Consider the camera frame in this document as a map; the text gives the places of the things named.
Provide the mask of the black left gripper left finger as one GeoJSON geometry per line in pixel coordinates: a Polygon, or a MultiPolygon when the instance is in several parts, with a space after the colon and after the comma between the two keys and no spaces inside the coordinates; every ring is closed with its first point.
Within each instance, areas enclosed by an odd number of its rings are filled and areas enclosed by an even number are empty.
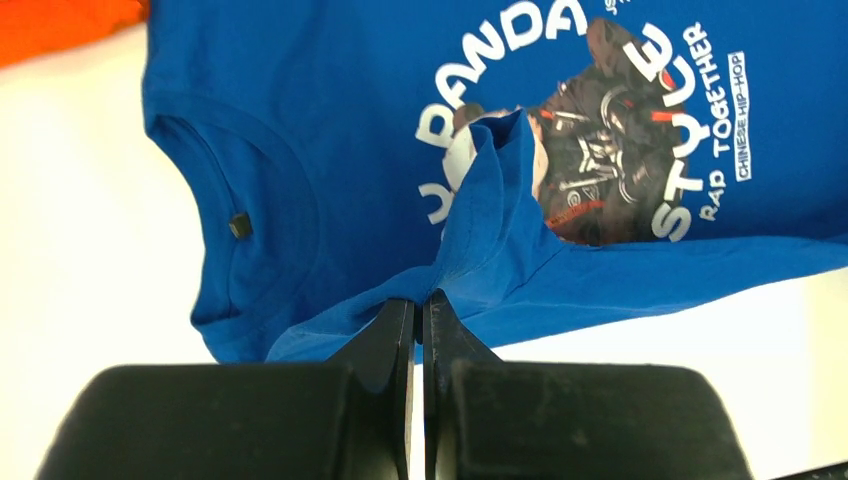
{"type": "Polygon", "coordinates": [[[41,479],[405,479],[415,307],[323,362],[119,366],[63,420],[41,479]]]}

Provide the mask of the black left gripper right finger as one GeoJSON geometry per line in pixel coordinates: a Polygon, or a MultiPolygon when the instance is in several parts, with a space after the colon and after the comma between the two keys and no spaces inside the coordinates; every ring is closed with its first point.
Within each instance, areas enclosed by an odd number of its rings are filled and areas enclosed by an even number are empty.
{"type": "Polygon", "coordinates": [[[430,479],[747,479],[725,407],[677,366],[505,361],[443,292],[425,303],[430,479]]]}

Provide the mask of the blue panda print t-shirt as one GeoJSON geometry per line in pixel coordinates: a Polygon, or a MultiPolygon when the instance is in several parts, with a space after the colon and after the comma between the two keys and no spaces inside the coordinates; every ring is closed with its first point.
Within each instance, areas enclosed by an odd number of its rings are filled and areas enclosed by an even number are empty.
{"type": "Polygon", "coordinates": [[[843,1],[154,1],[222,363],[445,292],[501,346],[847,263],[843,1]]]}

